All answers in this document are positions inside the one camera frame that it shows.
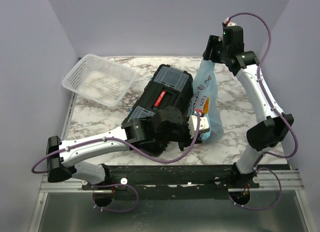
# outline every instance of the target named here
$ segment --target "mesh basket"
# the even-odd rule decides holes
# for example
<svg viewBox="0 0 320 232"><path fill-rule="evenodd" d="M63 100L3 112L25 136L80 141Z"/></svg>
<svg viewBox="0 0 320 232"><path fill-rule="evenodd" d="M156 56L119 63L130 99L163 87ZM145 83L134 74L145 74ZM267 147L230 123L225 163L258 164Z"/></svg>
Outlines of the mesh basket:
<svg viewBox="0 0 320 232"><path fill-rule="evenodd" d="M136 77L136 71L88 54L66 75L62 85L85 98L116 107Z"/></svg>

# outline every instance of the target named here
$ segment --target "white marble tabletop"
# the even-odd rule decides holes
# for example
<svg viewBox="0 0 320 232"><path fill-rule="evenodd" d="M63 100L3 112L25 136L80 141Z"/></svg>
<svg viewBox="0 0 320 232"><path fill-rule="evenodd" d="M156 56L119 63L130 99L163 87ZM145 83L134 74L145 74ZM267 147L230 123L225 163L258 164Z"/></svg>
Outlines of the white marble tabletop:
<svg viewBox="0 0 320 232"><path fill-rule="evenodd" d="M195 77L201 62L201 58L194 57L122 57L108 59L135 69L137 71L136 80L115 111L78 95L67 137L70 140L108 132L120 126L159 65L169 64L185 70ZM217 108L221 114L224 136L216 143L195 145L188 156L174 164L233 164L240 158L247 145L245 137L247 130L257 123L252 105L240 82L224 65L217 64L214 73L219 92ZM280 144L275 148L275 151L283 154ZM181 153L178 144L170 143L167 150L159 158L170 160L179 157ZM159 163L148 160L134 151L114 152L88 161L108 165L159 165ZM286 163L285 159L270 155L266 155L261 161L261 164Z"/></svg>

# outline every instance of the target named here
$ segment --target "blue bag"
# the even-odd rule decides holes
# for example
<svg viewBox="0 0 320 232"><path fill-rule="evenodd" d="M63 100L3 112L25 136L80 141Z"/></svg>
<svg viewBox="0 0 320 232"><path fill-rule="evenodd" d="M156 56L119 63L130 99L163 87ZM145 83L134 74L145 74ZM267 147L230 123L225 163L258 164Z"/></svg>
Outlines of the blue bag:
<svg viewBox="0 0 320 232"><path fill-rule="evenodd" d="M216 142L224 135L220 113L216 107L218 98L217 79L214 74L215 63L202 60L193 80L193 97L189 103L189 115L196 108L201 109L210 123L210 132L202 134L202 140Z"/></svg>

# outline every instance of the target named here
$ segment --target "purple cable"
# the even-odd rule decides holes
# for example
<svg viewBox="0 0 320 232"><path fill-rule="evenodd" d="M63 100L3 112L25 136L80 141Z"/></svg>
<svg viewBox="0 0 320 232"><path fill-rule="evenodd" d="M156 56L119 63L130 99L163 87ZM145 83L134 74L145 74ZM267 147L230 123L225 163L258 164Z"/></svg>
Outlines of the purple cable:
<svg viewBox="0 0 320 232"><path fill-rule="evenodd" d="M132 187L131 185L129 185L129 184L115 183L115 184L110 184L110 185L93 185L93 186L98 187L98 188L110 188L110 187L114 187L114 186L126 186L126 187L131 188L135 193L135 196L136 196L135 204L131 208L124 209L124 210L117 210L117 209L112 209L112 208L99 207L99 206L96 205L95 197L93 196L92 197L92 202L94 203L94 205L96 207L98 207L98 208L100 208L102 210L109 211L109 212L116 212L116 213L126 213L126 212L130 212L130 211L134 210L135 207L137 207L137 205L139 203L139 194L138 194L137 190L134 187Z"/></svg>
<svg viewBox="0 0 320 232"><path fill-rule="evenodd" d="M267 210L267 209L273 208L273 207L275 207L275 206L279 203L279 201L280 201L280 199L281 199L281 196L282 196L282 186L281 186L281 182L280 182L279 177L276 175L275 172L273 172L271 169L268 169L268 168L260 168L260 169L258 169L256 172L259 173L261 170L267 170L267 171L269 171L269 172L272 173L272 174L275 176L275 178L277 179L278 184L279 184L279 196L278 196L277 200L276 200L273 204L271 204L271 205L269 205L269 206L267 206L267 207L265 207L265 208L253 208L253 207L244 206L244 205L240 205L240 204L236 203L236 202L232 199L232 197L229 195L229 199L233 202L233 204L234 204L235 206L238 206L238 207L244 208L244 209L248 209L248 210L253 210L253 211L262 211L262 210Z"/></svg>
<svg viewBox="0 0 320 232"><path fill-rule="evenodd" d="M266 58L266 56L267 56L267 54L268 54L268 52L269 52L270 45L271 45L271 31L270 31L269 26L266 24L266 22L265 22L260 16L258 16L258 15L256 15L256 14L253 14L253 13L237 13L237 14L234 14L233 16L229 17L229 20L231 20L231 19L234 18L234 17L240 16L240 15L249 15L249 16L253 16L253 17L258 18L258 19L264 24L264 26L265 26L265 28L266 28L266 30L267 30L267 32L268 32L268 45L267 45L266 50L265 50L265 52L264 52L264 54L263 54L263 56L262 56L262 58L261 58L261 60L260 60L260 63L259 63L259 65L258 65L258 68L257 68L257 70L256 70L256 71L257 71L257 73L256 73L256 74L257 74L257 77L260 78L260 77L261 77L261 66L262 66L262 64L263 64L263 62L264 62L264 60L265 60L265 58ZM271 98L269 97L269 95L268 95L268 93L267 93L267 91L266 91L266 88L265 88L262 80L258 80L258 81L259 81L259 84L260 84L260 86L261 86L261 89L262 89L262 91L263 91L263 93L264 93L264 95L265 95L268 103L269 103L270 106L272 107L273 111L274 111L275 113L277 113L277 115L280 117L280 119L281 119L281 120L285 123L285 125L288 127L288 129L289 129L289 131L290 131L290 133L292 134L293 139L294 139L294 150L293 150L293 152L292 152L291 154L289 154L289 155L284 155L284 156L283 156L283 155L278 155L278 154L276 154L276 153L272 153L272 152L269 152L269 151L268 151L268 152L265 152L265 154L270 154L270 155L273 155L273 156L278 157L278 158L291 158L291 157L293 157L293 156L297 153L297 151L298 151L298 146L299 146L299 144L298 144L297 135L296 135L296 133L294 132L294 130L292 129L292 127L290 126L290 124L287 122L287 120L283 117L283 115L274 107L274 104L273 104Z"/></svg>
<svg viewBox="0 0 320 232"><path fill-rule="evenodd" d="M196 111L196 116L197 116L197 125L196 125L196 129L195 129L195 134L194 134L194 138L192 139L192 142L189 146L189 148L181 155L179 156L178 158L175 158L175 159L172 159L172 160L162 160L162 159L158 159L158 158L153 158L151 157L150 155L147 155L145 154L144 152L142 152L140 149L138 149L137 147L133 146L132 144L128 143L127 141L124 141L122 139L119 139L119 138L105 138L106 141L118 141L120 143L123 143L125 145L127 145L128 147L132 148L133 150L135 150L136 152L138 152L139 154L141 154L142 156L152 160L152 161L155 161L155 162L158 162L158 163L174 163L174 162L177 162L179 160L181 160L182 158L186 157L187 154L191 151L191 149L193 148L193 146L195 145L196 143L196 140L197 140L197 137L199 135L199 129L200 129L200 113L199 111ZM99 139L93 139L93 140L90 140L90 141L86 141L86 142L83 142L83 143L79 143L79 144L75 144L75 145L72 145L72 146L69 146L68 148L69 149L74 149L74 148L77 148L77 147L81 147L81 146L84 146L84 145L88 145L88 144L91 144L91 143L97 143L97 142L101 142L103 141L102 138L99 138ZM53 155L56 155L58 153L61 153L61 152L64 152L66 151L66 149L59 149L57 151L54 151L52 153L49 153L47 154L45 157L43 157L42 159L40 159L39 161L37 161L31 168L31 172L32 173L47 173L48 171L35 171L35 168L44 160L46 160L47 158L50 158L51 156Z"/></svg>

